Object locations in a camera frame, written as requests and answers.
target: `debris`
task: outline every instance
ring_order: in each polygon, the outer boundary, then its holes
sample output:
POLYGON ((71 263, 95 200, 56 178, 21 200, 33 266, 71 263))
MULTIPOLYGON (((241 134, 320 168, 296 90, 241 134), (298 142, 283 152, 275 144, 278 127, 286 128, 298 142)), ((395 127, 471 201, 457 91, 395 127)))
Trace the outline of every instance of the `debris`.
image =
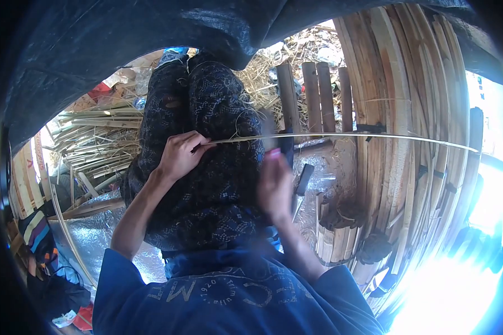
POLYGON ((333 50, 329 47, 324 47, 320 48, 319 52, 317 52, 317 60, 320 62, 326 62, 331 67, 334 67, 341 63, 341 55, 336 50, 333 50))

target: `thin bamboo strip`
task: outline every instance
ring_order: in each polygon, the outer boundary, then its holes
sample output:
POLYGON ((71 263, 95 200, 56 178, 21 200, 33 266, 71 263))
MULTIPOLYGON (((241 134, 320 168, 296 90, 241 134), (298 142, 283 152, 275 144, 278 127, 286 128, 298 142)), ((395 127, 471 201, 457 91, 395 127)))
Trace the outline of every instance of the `thin bamboo strip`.
POLYGON ((118 165, 116 167, 108 168, 107 170, 94 173, 93 178, 99 178, 101 176, 107 175, 108 173, 113 173, 113 172, 117 172, 117 171, 126 169, 127 167, 129 167, 129 165, 130 165, 130 162, 127 162, 127 163, 123 163, 121 165, 118 165))
POLYGON ((83 119, 71 121, 72 125, 94 125, 101 127, 113 127, 113 128, 140 128, 140 122, 132 121, 85 121, 83 119))
POLYGON ((406 242, 408 240, 408 231, 410 229, 410 222, 412 219, 412 209, 414 208, 414 189, 415 189, 415 152, 414 148, 410 150, 410 172, 408 174, 408 190, 406 195, 406 204, 404 205, 404 221, 402 225, 402 230, 399 235, 397 255, 393 263, 391 274, 398 274, 399 268, 401 267, 402 258, 404 256, 404 249, 406 247, 406 242))
POLYGON ((52 203, 54 205, 54 210, 56 211, 56 216, 58 217, 58 222, 60 223, 61 230, 63 231, 65 238, 67 239, 67 243, 69 244, 69 247, 71 248, 71 251, 74 254, 74 257, 76 257, 78 264, 82 268, 82 271, 87 276, 87 279, 90 281, 91 285, 97 289, 97 283, 95 282, 94 278, 92 277, 91 273, 87 270, 86 265, 82 261, 82 258, 80 257, 80 254, 78 253, 78 249, 76 245, 74 244, 74 241, 71 237, 71 234, 69 233, 69 230, 67 229, 67 225, 65 224, 65 221, 63 219, 61 210, 60 210, 60 205, 58 202, 58 195, 56 194, 56 188, 54 185, 50 185, 50 190, 52 194, 52 203))
POLYGON ((258 139, 267 139, 267 138, 282 138, 282 137, 307 137, 307 136, 324 136, 324 137, 384 137, 384 138, 404 138, 404 139, 412 139, 417 141, 429 142, 429 143, 437 143, 441 145, 453 146, 460 149, 465 149, 473 152, 478 152, 478 150, 471 148, 469 146, 451 143, 447 141, 440 141, 437 139, 431 138, 423 138, 409 135, 394 135, 394 134, 370 134, 370 133, 356 133, 356 132, 319 132, 319 133, 290 133, 290 134, 273 134, 273 135, 256 135, 256 136, 247 136, 247 137, 235 137, 230 139, 221 139, 209 142, 209 144, 222 144, 222 143, 234 143, 234 142, 243 142, 243 141, 252 141, 258 139))

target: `plastic bag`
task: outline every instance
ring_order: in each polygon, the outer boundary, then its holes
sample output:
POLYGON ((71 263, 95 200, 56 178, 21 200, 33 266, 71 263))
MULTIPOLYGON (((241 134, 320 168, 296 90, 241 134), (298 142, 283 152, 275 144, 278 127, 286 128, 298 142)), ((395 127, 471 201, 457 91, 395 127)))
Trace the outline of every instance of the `plastic bag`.
POLYGON ((149 79, 153 73, 153 68, 139 68, 136 73, 136 94, 146 95, 148 93, 149 79))

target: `hand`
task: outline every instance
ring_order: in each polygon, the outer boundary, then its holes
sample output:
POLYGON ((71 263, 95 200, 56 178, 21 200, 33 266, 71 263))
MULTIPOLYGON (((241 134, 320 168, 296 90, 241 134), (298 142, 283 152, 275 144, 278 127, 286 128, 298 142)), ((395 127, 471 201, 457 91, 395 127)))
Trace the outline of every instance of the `hand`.
POLYGON ((189 131, 184 134, 170 136, 158 168, 165 178, 176 182, 186 176, 200 162, 203 154, 216 144, 208 144, 210 138, 205 138, 197 131, 189 131))
POLYGON ((275 226, 291 222, 292 173, 279 149, 266 153, 257 188, 259 207, 275 226))

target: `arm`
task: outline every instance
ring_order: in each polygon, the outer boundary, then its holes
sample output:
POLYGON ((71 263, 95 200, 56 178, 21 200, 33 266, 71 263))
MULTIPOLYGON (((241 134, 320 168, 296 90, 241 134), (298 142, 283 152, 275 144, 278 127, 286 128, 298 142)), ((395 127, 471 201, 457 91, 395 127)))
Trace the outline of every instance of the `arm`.
POLYGON ((173 184, 188 174, 215 145, 197 131, 171 136, 164 147, 160 164, 149 175, 147 183, 134 198, 114 230, 110 248, 132 260, 145 237, 154 209, 173 184))
POLYGON ((314 283, 326 269, 292 223, 292 174, 279 149, 265 155, 257 195, 261 209, 278 229, 290 267, 314 283))

